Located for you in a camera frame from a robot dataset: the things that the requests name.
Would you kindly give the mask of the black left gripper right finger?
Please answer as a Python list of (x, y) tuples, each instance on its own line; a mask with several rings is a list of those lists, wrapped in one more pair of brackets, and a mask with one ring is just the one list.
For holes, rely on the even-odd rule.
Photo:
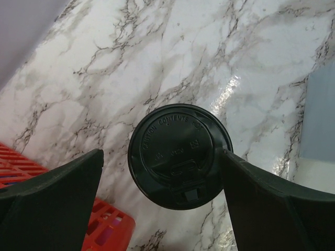
[(334, 250), (334, 195), (278, 177), (230, 151), (222, 180), (238, 250)]

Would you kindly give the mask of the black plastic cup lid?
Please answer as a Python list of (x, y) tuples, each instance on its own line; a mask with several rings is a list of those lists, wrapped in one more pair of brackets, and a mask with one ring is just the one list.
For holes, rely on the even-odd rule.
[(152, 111), (136, 126), (128, 166), (139, 190), (153, 203), (190, 210), (221, 193), (219, 157), (232, 149), (227, 129), (212, 113), (171, 104)]

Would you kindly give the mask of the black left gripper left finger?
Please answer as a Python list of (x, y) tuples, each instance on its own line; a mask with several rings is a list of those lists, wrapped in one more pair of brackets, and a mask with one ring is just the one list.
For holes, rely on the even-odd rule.
[(1, 189), (1, 250), (81, 250), (103, 150)]

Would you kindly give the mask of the red plastic shopping basket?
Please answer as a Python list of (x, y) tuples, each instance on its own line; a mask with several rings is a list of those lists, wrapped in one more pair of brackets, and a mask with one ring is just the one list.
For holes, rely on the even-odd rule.
[[(1, 144), (1, 189), (47, 171), (47, 168)], [(132, 217), (95, 198), (81, 250), (126, 250), (135, 226)]]

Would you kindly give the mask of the white paper takeout bag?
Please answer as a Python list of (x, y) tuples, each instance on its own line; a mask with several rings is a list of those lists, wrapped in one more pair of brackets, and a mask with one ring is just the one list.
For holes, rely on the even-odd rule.
[(334, 61), (308, 78), (299, 156), (334, 162)]

